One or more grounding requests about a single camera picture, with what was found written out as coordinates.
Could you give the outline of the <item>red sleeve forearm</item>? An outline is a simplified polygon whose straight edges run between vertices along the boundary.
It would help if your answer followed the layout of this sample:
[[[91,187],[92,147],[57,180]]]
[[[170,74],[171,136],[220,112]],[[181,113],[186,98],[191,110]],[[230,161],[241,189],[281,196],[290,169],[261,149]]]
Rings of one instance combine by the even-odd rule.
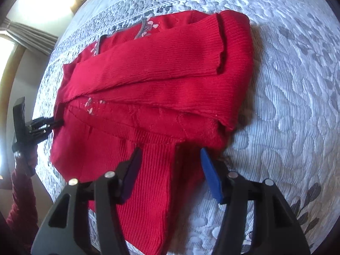
[[[30,251],[39,230],[32,180],[25,172],[17,170],[12,173],[11,180],[13,204],[6,222],[25,249]]]

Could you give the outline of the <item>person left hand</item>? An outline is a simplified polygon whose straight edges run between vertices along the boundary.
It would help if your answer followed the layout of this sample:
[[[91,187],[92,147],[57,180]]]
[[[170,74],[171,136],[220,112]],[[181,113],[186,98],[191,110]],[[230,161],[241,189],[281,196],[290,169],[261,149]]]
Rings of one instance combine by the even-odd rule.
[[[14,153],[15,171],[19,174],[25,174],[27,177],[32,177],[35,174],[37,165],[37,146],[29,150],[26,155],[16,151]]]

